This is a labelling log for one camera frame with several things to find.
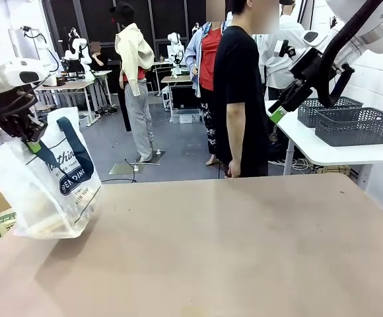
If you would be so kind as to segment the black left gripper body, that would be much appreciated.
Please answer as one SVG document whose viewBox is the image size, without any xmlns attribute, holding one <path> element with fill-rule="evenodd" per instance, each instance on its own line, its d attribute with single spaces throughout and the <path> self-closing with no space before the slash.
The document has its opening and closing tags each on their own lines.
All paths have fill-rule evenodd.
<svg viewBox="0 0 383 317">
<path fill-rule="evenodd" d="M 14 138 L 21 138 L 25 143 L 39 142 L 47 122 L 37 118 L 32 112 L 13 114 L 0 118 L 0 128 Z"/>
</svg>

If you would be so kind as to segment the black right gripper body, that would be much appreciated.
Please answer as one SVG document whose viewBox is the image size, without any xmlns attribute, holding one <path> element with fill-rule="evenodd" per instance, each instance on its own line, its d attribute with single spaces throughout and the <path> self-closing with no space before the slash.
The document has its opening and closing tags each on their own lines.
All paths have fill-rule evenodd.
<svg viewBox="0 0 383 317">
<path fill-rule="evenodd" d="M 311 94 L 327 81 L 327 71 L 320 71 L 323 54 L 316 48 L 308 48 L 291 65 L 290 72 L 294 79 L 280 95 L 279 101 L 283 109 L 295 111 Z"/>
</svg>

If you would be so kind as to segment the clear shopping bag navy handles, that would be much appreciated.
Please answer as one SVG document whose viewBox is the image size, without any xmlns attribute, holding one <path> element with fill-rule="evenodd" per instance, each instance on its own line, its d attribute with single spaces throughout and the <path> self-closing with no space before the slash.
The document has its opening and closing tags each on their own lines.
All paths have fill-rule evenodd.
<svg viewBox="0 0 383 317">
<path fill-rule="evenodd" d="M 0 145 L 0 192 L 17 214 L 17 236 L 77 238 L 94 212 L 102 183 L 77 109 L 54 110 L 47 123 L 38 155 L 21 139 Z"/>
</svg>

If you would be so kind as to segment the dark grey plastic basket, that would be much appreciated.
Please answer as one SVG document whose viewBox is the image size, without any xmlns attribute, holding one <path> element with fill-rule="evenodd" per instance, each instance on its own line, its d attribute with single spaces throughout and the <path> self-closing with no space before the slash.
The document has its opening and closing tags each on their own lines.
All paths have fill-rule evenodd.
<svg viewBox="0 0 383 317">
<path fill-rule="evenodd" d="M 383 144 L 383 111 L 340 108 L 316 112 L 315 135 L 332 147 Z"/>
<path fill-rule="evenodd" d="M 362 106 L 362 102 L 346 96 L 341 96 L 331 108 L 360 108 Z M 315 128 L 316 112 L 325 109 L 326 107 L 324 107 L 317 98 L 308 98 L 298 108 L 298 121 L 308 128 Z"/>
</svg>

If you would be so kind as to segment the person's right forearm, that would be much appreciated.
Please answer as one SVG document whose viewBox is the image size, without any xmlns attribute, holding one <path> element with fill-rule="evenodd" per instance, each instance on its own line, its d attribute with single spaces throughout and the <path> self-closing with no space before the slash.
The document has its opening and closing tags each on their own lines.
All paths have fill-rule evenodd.
<svg viewBox="0 0 383 317">
<path fill-rule="evenodd" d="M 243 130 L 228 130 L 228 141 L 230 146 L 230 151 L 232 159 L 236 162 L 242 160 L 242 148 L 244 140 L 244 131 Z"/>
</svg>

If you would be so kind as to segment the person's right hand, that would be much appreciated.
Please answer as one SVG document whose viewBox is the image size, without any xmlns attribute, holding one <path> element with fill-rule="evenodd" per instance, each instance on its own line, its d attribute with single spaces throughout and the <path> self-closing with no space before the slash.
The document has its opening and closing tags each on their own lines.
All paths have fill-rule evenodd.
<svg viewBox="0 0 383 317">
<path fill-rule="evenodd" d="M 241 162 L 236 159 L 232 159 L 228 165 L 227 176 L 229 178 L 239 178 L 241 174 Z"/>
</svg>

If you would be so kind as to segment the person in black t-shirt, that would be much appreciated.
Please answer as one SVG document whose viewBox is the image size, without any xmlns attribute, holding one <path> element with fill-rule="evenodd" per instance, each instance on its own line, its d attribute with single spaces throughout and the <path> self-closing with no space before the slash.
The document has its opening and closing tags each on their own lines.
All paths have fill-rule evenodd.
<svg viewBox="0 0 383 317">
<path fill-rule="evenodd" d="M 268 175 L 267 115 L 252 38 L 252 0 L 231 0 L 232 21 L 223 32 L 213 75 L 216 156 L 227 176 L 232 160 L 228 130 L 243 130 L 239 178 Z"/>
</svg>

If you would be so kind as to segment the background work desk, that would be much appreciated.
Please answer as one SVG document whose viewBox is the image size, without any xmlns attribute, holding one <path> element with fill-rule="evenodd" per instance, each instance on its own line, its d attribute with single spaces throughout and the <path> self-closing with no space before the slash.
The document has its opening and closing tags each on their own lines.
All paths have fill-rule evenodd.
<svg viewBox="0 0 383 317">
<path fill-rule="evenodd" d="M 68 81 L 59 87 L 36 89 L 38 103 L 32 107 L 34 115 L 44 116 L 58 108 L 75 107 L 81 127 L 96 123 L 101 115 L 113 107 L 108 86 L 109 71 L 93 72 L 93 80 Z"/>
</svg>

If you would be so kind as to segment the cardboard box green print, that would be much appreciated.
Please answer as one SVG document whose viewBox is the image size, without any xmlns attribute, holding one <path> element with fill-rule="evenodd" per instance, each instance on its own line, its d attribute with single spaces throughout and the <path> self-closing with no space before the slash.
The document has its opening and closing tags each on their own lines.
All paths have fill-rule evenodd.
<svg viewBox="0 0 383 317">
<path fill-rule="evenodd" d="M 2 238 L 7 232 L 15 226 L 17 222 L 17 214 L 12 210 L 8 209 L 0 213 L 0 238 Z"/>
</svg>

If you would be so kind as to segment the person in red shirt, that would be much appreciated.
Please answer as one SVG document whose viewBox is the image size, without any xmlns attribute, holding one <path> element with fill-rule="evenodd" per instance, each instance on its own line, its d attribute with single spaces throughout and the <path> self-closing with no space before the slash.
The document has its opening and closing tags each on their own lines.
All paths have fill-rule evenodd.
<svg viewBox="0 0 383 317">
<path fill-rule="evenodd" d="M 206 22 L 191 37 L 185 50 L 185 62 L 190 71 L 195 96 L 201 104 L 201 113 L 207 132 L 211 166 L 217 162 L 213 105 L 213 73 L 217 48 L 225 30 L 224 22 Z"/>
</svg>

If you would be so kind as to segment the clear plastic storage bin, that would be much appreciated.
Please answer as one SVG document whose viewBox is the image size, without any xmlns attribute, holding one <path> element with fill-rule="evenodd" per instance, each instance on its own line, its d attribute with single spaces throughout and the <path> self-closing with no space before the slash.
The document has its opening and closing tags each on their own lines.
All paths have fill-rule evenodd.
<svg viewBox="0 0 383 317">
<path fill-rule="evenodd" d="M 200 109 L 173 109 L 170 122 L 175 124 L 199 123 Z"/>
</svg>

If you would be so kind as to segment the black box under table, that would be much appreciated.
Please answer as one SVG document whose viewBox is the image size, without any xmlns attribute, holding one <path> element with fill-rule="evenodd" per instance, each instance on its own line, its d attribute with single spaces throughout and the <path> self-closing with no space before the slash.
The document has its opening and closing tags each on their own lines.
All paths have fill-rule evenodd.
<svg viewBox="0 0 383 317">
<path fill-rule="evenodd" d="M 198 109 L 199 99 L 192 85 L 176 85 L 170 88 L 173 109 Z"/>
</svg>

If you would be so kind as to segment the seated person in black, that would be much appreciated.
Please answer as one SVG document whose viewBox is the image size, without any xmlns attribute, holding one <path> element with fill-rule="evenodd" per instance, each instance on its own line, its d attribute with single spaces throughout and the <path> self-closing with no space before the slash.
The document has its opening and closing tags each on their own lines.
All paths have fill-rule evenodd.
<svg viewBox="0 0 383 317">
<path fill-rule="evenodd" d="M 90 68 L 93 71 L 107 71 L 109 70 L 108 61 L 109 57 L 102 52 L 100 42 L 91 42 L 90 43 L 90 56 L 92 63 Z"/>
</svg>

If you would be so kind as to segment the small background table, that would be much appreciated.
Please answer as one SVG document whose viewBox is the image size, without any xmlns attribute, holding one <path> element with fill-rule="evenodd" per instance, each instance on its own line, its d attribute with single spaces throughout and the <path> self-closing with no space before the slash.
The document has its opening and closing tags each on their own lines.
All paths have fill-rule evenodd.
<svg viewBox="0 0 383 317">
<path fill-rule="evenodd" d="M 169 97 L 172 96 L 171 88 L 175 86 L 191 87 L 193 84 L 189 75 L 178 75 L 177 77 L 165 76 L 161 81 L 161 84 L 165 84 L 166 88 L 161 90 L 161 93 L 167 93 Z"/>
</svg>

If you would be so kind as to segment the person in beige jacket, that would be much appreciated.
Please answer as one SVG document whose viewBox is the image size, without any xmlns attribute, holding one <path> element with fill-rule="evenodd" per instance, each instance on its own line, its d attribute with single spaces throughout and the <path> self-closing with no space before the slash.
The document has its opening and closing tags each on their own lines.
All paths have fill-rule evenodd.
<svg viewBox="0 0 383 317">
<path fill-rule="evenodd" d="M 110 13 L 122 28 L 121 32 L 115 35 L 114 47 L 121 58 L 120 88 L 124 91 L 139 162 L 150 162 L 153 158 L 154 133 L 146 72 L 153 66 L 155 55 L 135 23 L 135 10 L 132 5 L 117 0 Z"/>
</svg>

